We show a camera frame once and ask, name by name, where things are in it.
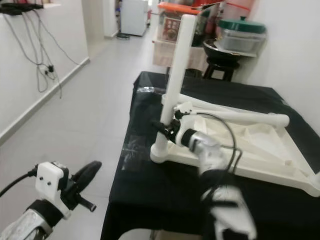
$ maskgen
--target tiled floor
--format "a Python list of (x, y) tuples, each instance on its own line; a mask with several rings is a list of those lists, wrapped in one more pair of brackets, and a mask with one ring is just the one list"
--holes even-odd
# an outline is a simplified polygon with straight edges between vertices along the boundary
[[(35, 163), (58, 161), (77, 171), (93, 160), (102, 168), (83, 195), (98, 207), (78, 206), (62, 220), (51, 240), (98, 240), (108, 197), (129, 121), (133, 82), (141, 71), (165, 72), (152, 65), (157, 19), (143, 37), (112, 39), (91, 63), (0, 147), (0, 189)], [(37, 197), (35, 180), (27, 179), (0, 200), (0, 231), (16, 220)], [(146, 231), (125, 239), (146, 239)]]

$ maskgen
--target vertical pipe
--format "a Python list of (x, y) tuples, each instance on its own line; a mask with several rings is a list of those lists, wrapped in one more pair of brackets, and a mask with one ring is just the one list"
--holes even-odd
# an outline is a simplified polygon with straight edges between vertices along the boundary
[[(179, 27), (179, 33), (175, 45), (171, 74), (169, 77), (166, 100), (164, 102), (160, 122), (168, 125), (173, 119), (174, 106), (178, 103), (182, 83), (184, 81), (186, 68), (189, 61), (190, 48), (196, 27), (196, 16), (183, 15)], [(150, 157), (154, 162), (162, 163), (168, 155), (168, 140), (159, 133), (155, 143), (151, 147)]]

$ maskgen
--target black table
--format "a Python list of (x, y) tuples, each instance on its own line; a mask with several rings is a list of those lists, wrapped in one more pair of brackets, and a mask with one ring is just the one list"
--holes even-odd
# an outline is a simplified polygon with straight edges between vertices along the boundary
[[(113, 180), (102, 240), (136, 228), (201, 234), (203, 217), (197, 169), (150, 160), (166, 75), (142, 72), (134, 83), (130, 122)], [(272, 89), (186, 77), (181, 93), (210, 103), (290, 117), (286, 128), (311, 168), (320, 170), (320, 138)], [(236, 176), (257, 226), (258, 239), (319, 239), (320, 200), (300, 189)]]

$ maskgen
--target black stool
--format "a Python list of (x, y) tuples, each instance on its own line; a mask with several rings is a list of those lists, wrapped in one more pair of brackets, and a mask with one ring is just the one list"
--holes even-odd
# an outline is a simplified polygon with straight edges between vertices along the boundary
[(212, 79), (215, 70), (223, 71), (223, 81), (231, 82), (234, 71), (240, 66), (237, 61), (226, 60), (215, 57), (208, 57), (206, 62), (209, 64), (203, 75), (204, 79)]

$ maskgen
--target robotic arm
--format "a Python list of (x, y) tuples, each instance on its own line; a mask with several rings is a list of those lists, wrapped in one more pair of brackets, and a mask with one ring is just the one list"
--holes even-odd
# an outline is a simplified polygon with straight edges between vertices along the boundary
[[(168, 126), (160, 122), (154, 122), (153, 125), (168, 140), (180, 147), (189, 148), (198, 157), (201, 200), (214, 220), (215, 238), (223, 240), (229, 235), (233, 240), (256, 239), (253, 218), (240, 189), (233, 182), (233, 175), (228, 172), (229, 161), (221, 151), (220, 143), (192, 129), (192, 115), (176, 111), (175, 116), (176, 119)], [(212, 225), (207, 227), (203, 239), (210, 239), (212, 229)]]
[(62, 219), (68, 219), (78, 204), (93, 212), (96, 205), (80, 193), (95, 177), (101, 162), (93, 161), (69, 178), (69, 170), (58, 162), (44, 162), (35, 168), (35, 188), (41, 200), (34, 201), (24, 214), (1, 234), (0, 240), (44, 240)]

